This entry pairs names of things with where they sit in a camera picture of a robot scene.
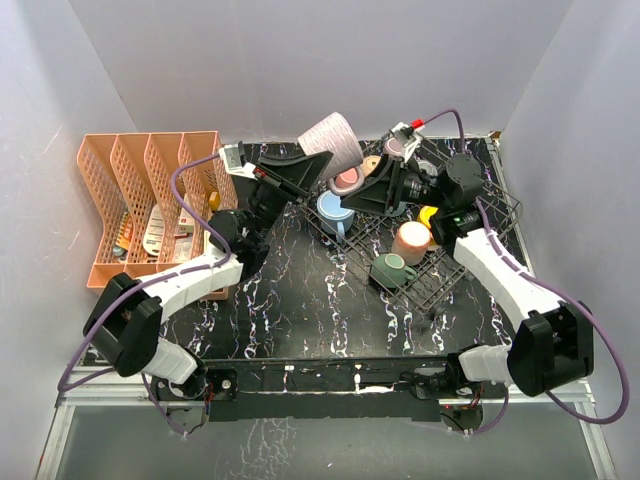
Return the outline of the pink mug white interior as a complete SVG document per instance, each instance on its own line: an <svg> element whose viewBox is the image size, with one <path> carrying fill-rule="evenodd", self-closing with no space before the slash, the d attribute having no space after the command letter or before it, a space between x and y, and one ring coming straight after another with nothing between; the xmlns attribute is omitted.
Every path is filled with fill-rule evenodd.
<svg viewBox="0 0 640 480"><path fill-rule="evenodd" d="M365 180L361 167L346 170L328 181L329 190L337 196L349 195L360 189Z"/></svg>

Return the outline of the lavender textured mug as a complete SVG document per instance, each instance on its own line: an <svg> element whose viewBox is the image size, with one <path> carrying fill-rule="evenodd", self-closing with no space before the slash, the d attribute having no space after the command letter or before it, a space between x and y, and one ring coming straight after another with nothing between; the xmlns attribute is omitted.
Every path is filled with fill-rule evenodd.
<svg viewBox="0 0 640 480"><path fill-rule="evenodd" d="M402 144L395 138L389 138L384 144L384 153L391 157L404 157Z"/></svg>

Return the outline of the lilac mug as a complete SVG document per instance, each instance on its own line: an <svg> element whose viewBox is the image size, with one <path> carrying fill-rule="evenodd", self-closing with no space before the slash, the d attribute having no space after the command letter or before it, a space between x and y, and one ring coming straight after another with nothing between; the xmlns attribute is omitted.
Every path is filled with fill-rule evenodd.
<svg viewBox="0 0 640 480"><path fill-rule="evenodd" d="M325 151L333 154L320 180L328 181L340 173L361 165L363 153L358 139L345 117L333 112L297 138L306 155Z"/></svg>

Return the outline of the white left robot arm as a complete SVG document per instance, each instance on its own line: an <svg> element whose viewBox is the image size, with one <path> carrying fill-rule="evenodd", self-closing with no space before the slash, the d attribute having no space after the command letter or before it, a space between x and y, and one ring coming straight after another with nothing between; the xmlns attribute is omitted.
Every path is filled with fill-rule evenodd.
<svg viewBox="0 0 640 480"><path fill-rule="evenodd" d="M291 159L262 157L244 169L252 184L244 209L212 215L202 255L163 272L111 278L87 320L83 335L122 377L138 373L164 379L182 397L206 387L206 368L187 348L166 340L160 327L205 295L257 273L269 253L266 236L290 202L310 196L333 155L323 151Z"/></svg>

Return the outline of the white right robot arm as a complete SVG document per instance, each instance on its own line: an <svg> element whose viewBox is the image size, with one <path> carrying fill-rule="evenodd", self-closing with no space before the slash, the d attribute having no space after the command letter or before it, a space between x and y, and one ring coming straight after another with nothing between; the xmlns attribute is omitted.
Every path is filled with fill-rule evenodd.
<svg viewBox="0 0 640 480"><path fill-rule="evenodd" d="M455 353L447 388L466 397L483 381L514 384L537 396L594 369L593 326L588 309L537 284L507 252L479 201L482 167L471 155L447 159L434 176L415 160L383 159L376 172L342 196L344 207L383 214L402 202L434 206L433 238L493 296L516 332L508 346L472 346Z"/></svg>

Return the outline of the light blue ribbed mug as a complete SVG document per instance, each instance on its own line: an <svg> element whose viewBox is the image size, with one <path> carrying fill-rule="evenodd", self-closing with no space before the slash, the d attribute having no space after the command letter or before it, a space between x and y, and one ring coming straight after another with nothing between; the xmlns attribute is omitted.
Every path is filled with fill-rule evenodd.
<svg viewBox="0 0 640 480"><path fill-rule="evenodd" d="M321 229L338 243L346 239L355 218L355 211L341 206L341 198L327 190L316 201Z"/></svg>

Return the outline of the peach pink mug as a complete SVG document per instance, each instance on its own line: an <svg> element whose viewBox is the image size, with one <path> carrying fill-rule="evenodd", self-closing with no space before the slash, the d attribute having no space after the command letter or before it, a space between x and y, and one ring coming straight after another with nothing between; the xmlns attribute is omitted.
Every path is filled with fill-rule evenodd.
<svg viewBox="0 0 640 480"><path fill-rule="evenodd" d="M402 257L407 265L416 266L423 261L427 253L435 252L439 248L431 231L424 224L409 221L397 230L391 252Z"/></svg>

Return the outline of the green teal mug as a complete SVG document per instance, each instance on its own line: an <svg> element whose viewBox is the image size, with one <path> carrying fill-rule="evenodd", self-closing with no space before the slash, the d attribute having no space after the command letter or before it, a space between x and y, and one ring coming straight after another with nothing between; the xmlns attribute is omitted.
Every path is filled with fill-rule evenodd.
<svg viewBox="0 0 640 480"><path fill-rule="evenodd" d="M417 271L408 266L400 255L385 253L372 262L369 275L381 287L395 290L414 280Z"/></svg>

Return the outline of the tan glazed round mug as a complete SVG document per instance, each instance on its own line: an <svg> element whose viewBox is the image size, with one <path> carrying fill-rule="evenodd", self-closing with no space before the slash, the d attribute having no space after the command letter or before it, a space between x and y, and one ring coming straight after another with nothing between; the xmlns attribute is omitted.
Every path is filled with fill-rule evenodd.
<svg viewBox="0 0 640 480"><path fill-rule="evenodd" d="M361 169L366 177L371 177L375 175L379 170L379 166L381 164L381 157L378 155L369 155L366 156L361 164Z"/></svg>

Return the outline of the yellow mug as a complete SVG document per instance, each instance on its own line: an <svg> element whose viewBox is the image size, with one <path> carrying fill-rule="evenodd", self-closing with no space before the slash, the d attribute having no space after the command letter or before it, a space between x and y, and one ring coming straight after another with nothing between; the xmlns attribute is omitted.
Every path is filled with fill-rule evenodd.
<svg viewBox="0 0 640 480"><path fill-rule="evenodd" d="M421 224L423 224L424 226L426 226L428 229L431 228L431 219L438 213L438 208L434 207L434 206L423 206L417 217L416 220L419 221Z"/></svg>

